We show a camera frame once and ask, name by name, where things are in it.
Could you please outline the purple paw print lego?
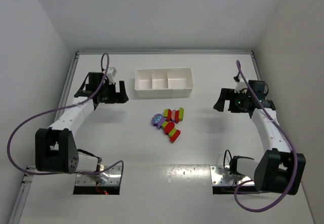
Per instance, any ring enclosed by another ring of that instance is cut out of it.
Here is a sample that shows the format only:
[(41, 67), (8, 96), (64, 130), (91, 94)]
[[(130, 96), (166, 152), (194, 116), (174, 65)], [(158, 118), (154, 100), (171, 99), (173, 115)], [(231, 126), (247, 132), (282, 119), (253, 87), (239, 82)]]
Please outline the purple paw print lego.
[(151, 120), (153, 126), (158, 126), (159, 122), (162, 120), (163, 116), (161, 114), (155, 114)]

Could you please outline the purple square lego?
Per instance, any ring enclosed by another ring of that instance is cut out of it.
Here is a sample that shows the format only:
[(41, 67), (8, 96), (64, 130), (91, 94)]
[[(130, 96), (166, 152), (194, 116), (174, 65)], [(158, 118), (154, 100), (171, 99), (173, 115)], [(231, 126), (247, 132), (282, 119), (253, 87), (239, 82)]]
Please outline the purple square lego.
[(160, 129), (165, 121), (161, 120), (158, 122), (157, 128)]

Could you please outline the red green lego stack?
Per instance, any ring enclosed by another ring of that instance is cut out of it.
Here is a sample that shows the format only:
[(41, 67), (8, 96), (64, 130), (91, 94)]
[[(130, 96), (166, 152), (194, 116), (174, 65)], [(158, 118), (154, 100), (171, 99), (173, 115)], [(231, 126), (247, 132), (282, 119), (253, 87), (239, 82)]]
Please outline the red green lego stack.
[(176, 129), (174, 122), (172, 121), (165, 121), (161, 125), (164, 133), (169, 137), (170, 142), (173, 144), (177, 138), (180, 136), (181, 131), (179, 129)]

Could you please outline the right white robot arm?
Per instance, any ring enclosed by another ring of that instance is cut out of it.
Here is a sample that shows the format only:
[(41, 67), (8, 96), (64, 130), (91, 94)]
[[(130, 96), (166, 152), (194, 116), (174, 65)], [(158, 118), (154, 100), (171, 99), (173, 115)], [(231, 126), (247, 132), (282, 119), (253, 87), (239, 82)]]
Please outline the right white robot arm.
[(296, 164), (296, 176), (288, 191), (289, 195), (295, 195), (306, 159), (301, 153), (293, 154), (286, 137), (277, 128), (275, 105), (273, 101), (266, 99), (267, 83), (260, 80), (245, 83), (243, 79), (236, 83), (235, 89), (221, 89), (213, 108), (222, 112), (225, 102), (229, 101), (228, 110), (231, 113), (247, 113), (258, 130), (264, 155), (258, 162), (251, 157), (233, 156), (229, 162), (229, 173), (252, 179), (258, 191), (281, 194), (287, 188)]

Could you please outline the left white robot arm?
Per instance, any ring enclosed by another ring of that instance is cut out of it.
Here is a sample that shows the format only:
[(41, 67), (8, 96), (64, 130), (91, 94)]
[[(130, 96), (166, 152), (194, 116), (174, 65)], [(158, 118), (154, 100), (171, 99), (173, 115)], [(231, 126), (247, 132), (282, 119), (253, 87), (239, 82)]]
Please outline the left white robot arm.
[(72, 107), (48, 128), (40, 128), (35, 134), (36, 169), (49, 173), (97, 174), (101, 159), (91, 153), (80, 152), (74, 136), (86, 118), (100, 104), (123, 104), (128, 101), (125, 83), (120, 81), (119, 91), (113, 81), (115, 68), (102, 72), (90, 72), (74, 95)]

